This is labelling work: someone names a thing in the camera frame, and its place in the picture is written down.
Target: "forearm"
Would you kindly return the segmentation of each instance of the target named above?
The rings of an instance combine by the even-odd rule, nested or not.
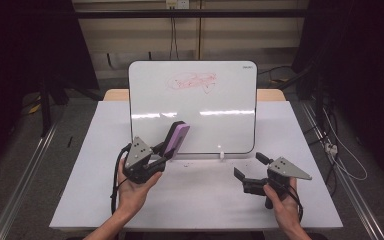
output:
[[[311,240],[308,234],[299,225],[291,229],[284,230],[284,232],[290,240]]]
[[[128,213],[127,211],[122,211],[122,209],[117,209],[117,211],[105,221],[99,228],[89,234],[85,239],[108,239],[112,240],[114,237],[123,229],[124,225],[134,215]]]

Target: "black curtain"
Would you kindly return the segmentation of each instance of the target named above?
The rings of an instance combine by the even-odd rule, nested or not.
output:
[[[310,8],[326,4],[329,1],[311,1]],[[339,7],[346,21],[343,31],[338,31],[338,45],[322,63],[322,75],[358,137],[384,170],[384,1],[350,0],[331,7]],[[302,70],[317,54],[332,20],[306,19],[295,71]],[[298,86],[305,86],[303,95],[309,95],[314,83],[314,79],[303,79]]]
[[[77,19],[23,14],[35,10],[74,11],[70,0],[0,0],[0,151],[23,96],[38,92],[40,79],[59,76],[98,88]]]

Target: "pink marker scribble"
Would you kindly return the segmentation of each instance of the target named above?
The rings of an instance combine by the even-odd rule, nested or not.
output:
[[[216,80],[215,73],[180,73],[169,80],[168,86],[174,90],[202,87],[208,94],[213,90]]]

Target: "electrical cord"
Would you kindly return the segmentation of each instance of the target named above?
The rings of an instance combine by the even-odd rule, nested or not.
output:
[[[176,19],[173,19],[173,29],[174,29],[174,46],[176,47],[176,58],[179,60],[179,51],[177,50],[177,29],[176,29]]]
[[[269,181],[269,183],[274,183],[278,187],[282,188],[282,190],[285,191],[297,203],[297,205],[298,205],[298,219],[301,222],[302,216],[304,215],[304,207],[302,206],[301,201],[299,200],[297,190],[289,184],[284,186],[284,185],[282,185],[282,184],[280,184],[280,183],[278,183],[278,182],[276,182],[270,178],[268,178],[268,181]],[[289,188],[291,188],[294,191],[295,195],[289,190]]]
[[[279,69],[279,68],[291,68],[291,66],[278,66],[278,67],[274,67],[274,68],[271,68],[269,70],[266,70],[266,71],[263,71],[263,72],[259,72],[258,75],[261,75],[261,74],[264,74],[264,73],[268,73],[268,72],[271,72],[271,71]]]
[[[118,154],[117,161],[115,163],[113,188],[112,188],[113,190],[112,190],[112,194],[110,196],[110,198],[111,198],[111,213],[112,214],[114,214],[114,212],[115,212],[115,205],[117,202],[118,189],[120,188],[121,184],[123,184],[128,179],[128,177],[126,177],[126,179],[124,179],[123,181],[121,181],[120,184],[117,185],[118,169],[120,167],[120,160],[121,160],[121,157],[123,156],[123,154],[130,150],[131,146],[132,146],[132,144],[129,143],[123,149],[121,149],[120,154]]]
[[[334,126],[335,126],[335,129],[333,129],[333,132],[337,133],[336,135],[339,135],[339,129],[338,129],[338,120],[336,119],[336,115],[335,113],[333,112],[333,102],[330,101],[330,104],[327,105],[327,112],[329,113],[329,120],[330,120],[330,117],[333,117],[333,120],[335,122]],[[336,172],[334,171],[334,167],[336,165],[336,162],[338,161],[338,156],[339,156],[339,146],[338,146],[338,140],[335,138],[335,145],[336,145],[336,154],[334,157],[335,161],[332,163],[330,161],[328,161],[330,163],[330,168],[329,168],[329,172],[326,176],[326,179],[325,179],[325,185],[326,186],[329,186],[328,185],[328,181],[330,179],[330,176],[331,174],[333,173],[333,177],[334,177],[334,186],[333,186],[333,190],[332,192],[330,192],[330,197],[333,197],[333,195],[335,195],[335,192],[336,192],[336,189],[337,189],[337,177],[336,177]],[[329,160],[329,156],[327,154],[327,152],[325,151],[325,156],[327,158],[327,160]]]
[[[271,87],[272,77],[271,77],[271,71],[269,71],[269,85],[267,86],[268,89]]]
[[[173,52],[173,41],[176,48],[176,58],[179,60],[179,51],[177,49],[177,29],[176,29],[176,19],[171,18],[171,43],[170,43],[170,60],[171,60],[171,54]]]
[[[305,130],[304,132],[302,132],[302,134],[306,135],[307,133],[309,133],[311,130],[315,129],[317,127],[317,125],[314,125],[313,127],[311,127],[310,129],[307,129]]]
[[[330,122],[329,120],[329,117],[327,115],[327,112],[325,109],[323,109],[323,112],[324,114],[326,115],[327,117],[327,122],[329,124],[329,126],[332,128],[332,123]],[[335,131],[332,131],[333,135],[335,136],[335,139],[345,148],[345,150],[357,161],[357,163],[361,166],[361,168],[363,169],[364,171],[364,177],[363,178],[359,178],[359,177],[356,177],[354,176],[353,174],[349,173],[344,167],[342,167],[340,164],[338,164],[337,160],[335,160],[335,158],[332,158],[333,162],[336,163],[336,166],[342,170],[343,172],[345,172],[348,176],[350,176],[351,178],[355,179],[355,180],[360,180],[360,181],[363,181],[363,180],[366,180],[367,179],[367,171],[366,171],[366,168],[364,168],[363,164],[361,164],[361,162],[358,160],[358,158],[345,146],[345,144],[342,143],[342,141],[339,139],[338,135],[335,133]]]
[[[112,65],[111,57],[110,57],[109,53],[107,53],[107,63],[108,63],[108,66],[110,66],[111,69],[114,69],[114,66]]]
[[[331,107],[330,105],[326,105],[326,104],[324,104],[324,105],[325,105],[326,108],[328,109],[330,115],[332,115],[332,116],[334,117],[334,119],[335,119],[335,127],[336,127],[336,129],[338,129],[338,124],[337,124],[336,116],[335,116],[335,114],[334,114],[334,113],[332,112],[332,110],[331,110],[332,107]],[[309,131],[311,131],[312,129],[317,128],[317,125],[318,125],[318,123],[317,123],[315,126],[313,126],[311,129],[308,129],[308,130],[306,130],[305,132],[303,132],[303,134],[306,134],[306,133],[308,133]],[[318,142],[322,142],[322,143],[323,143],[324,140],[326,139],[326,137],[328,137],[329,134],[330,134],[330,132],[332,131],[332,126],[329,126],[329,125],[328,125],[328,127],[329,127],[329,128],[327,129],[326,132],[322,132],[322,135],[323,135],[323,136],[322,136],[320,139],[308,143],[308,146],[311,146],[311,145],[313,145],[313,144],[315,144],[315,143],[318,143]]]

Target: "whiteboard frame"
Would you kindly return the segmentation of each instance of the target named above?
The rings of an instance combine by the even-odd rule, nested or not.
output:
[[[202,79],[207,82],[195,86],[190,81],[187,87],[179,82],[170,85],[173,84],[173,80],[170,80],[173,76],[179,79],[178,76],[184,77],[186,74],[188,78],[190,73],[204,75]],[[258,68],[252,61],[133,62],[129,66],[131,137],[139,136],[150,146],[155,146],[165,139],[172,122],[185,121],[191,125],[191,131],[179,151],[180,158],[218,158],[222,154],[225,158],[249,157],[256,138],[257,76]],[[180,106],[185,100],[189,102]],[[172,108],[176,114],[168,123],[170,119],[164,117],[164,112]],[[216,116],[203,117],[204,112],[215,112]],[[202,143],[202,139],[210,140],[209,143]]]

